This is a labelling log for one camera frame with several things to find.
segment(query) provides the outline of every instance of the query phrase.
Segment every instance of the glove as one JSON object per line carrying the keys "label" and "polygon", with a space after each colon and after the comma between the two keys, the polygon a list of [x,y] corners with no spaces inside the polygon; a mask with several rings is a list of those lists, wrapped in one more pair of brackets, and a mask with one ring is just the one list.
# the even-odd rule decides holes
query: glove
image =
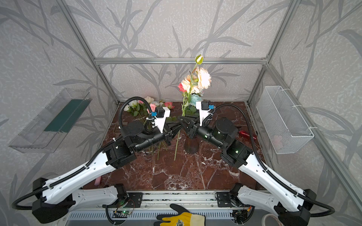
{"label": "glove", "polygon": [[205,216],[192,214],[182,206],[171,204],[170,207],[178,212],[178,215],[157,215],[153,226],[205,226]]}

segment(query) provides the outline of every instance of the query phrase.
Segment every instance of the robotic arm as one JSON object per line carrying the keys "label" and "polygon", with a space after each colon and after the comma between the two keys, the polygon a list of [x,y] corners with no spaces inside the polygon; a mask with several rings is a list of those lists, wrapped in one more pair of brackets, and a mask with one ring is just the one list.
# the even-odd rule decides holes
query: robotic arm
{"label": "robotic arm", "polygon": [[[271,168],[266,166],[256,153],[254,140],[251,139],[253,150],[235,139],[237,128],[227,118],[218,119],[214,128],[208,126],[213,113],[225,105],[236,107],[245,117],[249,133],[251,126],[245,114],[233,104],[223,104],[214,108],[207,101],[197,102],[196,107],[200,117],[179,116],[179,123],[165,124],[170,110],[166,107],[157,107],[151,112],[144,126],[139,121],[122,125],[122,112],[124,107],[132,100],[143,101],[149,112],[150,106],[141,97],[128,99],[120,108],[119,125],[121,136],[113,138],[108,144],[101,147],[93,157],[81,166],[53,179],[39,178],[33,182],[33,192],[17,199],[12,204],[14,209],[32,210],[33,215],[41,223],[55,221],[69,211],[85,206],[102,203],[105,206],[121,206],[128,199],[122,185],[108,188],[80,190],[83,185],[99,176],[123,167],[136,159],[135,152],[140,152],[151,145],[165,141],[171,145],[181,127],[191,139],[199,136],[222,150],[221,158],[230,166],[250,175],[258,181],[269,193],[250,189],[242,184],[236,184],[229,195],[235,206],[248,204],[266,210],[276,216],[286,226],[305,226],[310,217],[326,216],[334,212],[328,205],[315,201],[316,194],[311,190],[302,190],[282,178]],[[32,206],[21,206],[19,202],[35,195],[37,200]],[[329,209],[319,214],[311,214],[312,206]]]}

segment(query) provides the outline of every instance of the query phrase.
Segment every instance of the brown glass vase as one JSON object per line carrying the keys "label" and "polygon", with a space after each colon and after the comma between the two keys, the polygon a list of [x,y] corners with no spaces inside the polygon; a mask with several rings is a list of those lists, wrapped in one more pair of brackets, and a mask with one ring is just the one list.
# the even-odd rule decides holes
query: brown glass vase
{"label": "brown glass vase", "polygon": [[184,142],[184,150],[188,154],[195,154],[200,149],[200,140],[198,137],[193,138],[192,140],[186,136],[185,142]]}

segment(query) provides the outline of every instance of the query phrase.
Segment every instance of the green flower bud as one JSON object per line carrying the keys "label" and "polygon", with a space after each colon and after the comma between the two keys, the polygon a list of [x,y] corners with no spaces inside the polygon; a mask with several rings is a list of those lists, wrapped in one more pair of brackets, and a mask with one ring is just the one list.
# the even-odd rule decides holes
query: green flower bud
{"label": "green flower bud", "polygon": [[195,61],[197,64],[202,64],[203,62],[203,55],[198,55],[196,58],[195,58]]}

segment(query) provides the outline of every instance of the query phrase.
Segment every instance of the wallpaper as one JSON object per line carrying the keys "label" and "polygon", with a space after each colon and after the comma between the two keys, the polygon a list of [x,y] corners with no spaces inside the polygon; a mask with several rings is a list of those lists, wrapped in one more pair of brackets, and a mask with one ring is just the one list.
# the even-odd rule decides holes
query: wallpaper
{"label": "wallpaper", "polygon": [[[0,2],[0,225],[41,225],[31,211],[16,211],[11,203],[31,191],[33,180],[88,160],[117,107],[54,7],[48,0]],[[64,88],[89,91],[92,101],[59,148],[42,154],[8,147]]]}
{"label": "wallpaper", "polygon": [[265,57],[290,0],[66,0],[95,57]]}
{"label": "wallpaper", "polygon": [[362,186],[362,1],[300,5],[272,64]]}
{"label": "wallpaper", "polygon": [[[302,189],[312,189],[317,194],[317,201],[326,203],[335,208],[336,212],[327,217],[311,218],[309,226],[362,225],[362,216],[341,186],[339,179],[325,162],[314,141],[309,141],[294,154],[276,154],[269,139],[263,122],[260,119],[256,105],[265,86],[277,85],[268,71],[257,87],[256,94],[250,105],[258,128],[258,136],[262,138],[264,156],[268,156],[273,169],[292,184]],[[313,206],[312,213],[325,211],[323,208]]]}
{"label": "wallpaper", "polygon": [[[203,99],[213,101],[247,100],[261,69],[258,64],[201,66],[208,70],[212,80]],[[190,64],[108,64],[102,65],[102,70],[119,99],[141,95],[181,101],[177,86],[193,67]]]}

